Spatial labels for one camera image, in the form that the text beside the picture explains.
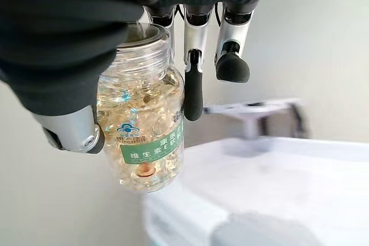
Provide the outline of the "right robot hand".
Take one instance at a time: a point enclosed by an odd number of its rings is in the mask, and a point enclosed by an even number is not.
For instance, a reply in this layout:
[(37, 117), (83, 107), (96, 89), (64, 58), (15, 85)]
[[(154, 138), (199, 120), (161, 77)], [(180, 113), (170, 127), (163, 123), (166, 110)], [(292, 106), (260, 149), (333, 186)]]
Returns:
[(259, 0), (1, 0), (1, 80), (40, 123), (53, 147), (96, 154), (105, 137), (96, 117), (97, 83), (112, 63), (128, 24), (148, 12), (163, 27), (184, 6), (184, 114), (202, 113), (199, 29), (222, 3), (214, 57), (216, 77), (247, 82), (244, 42)]

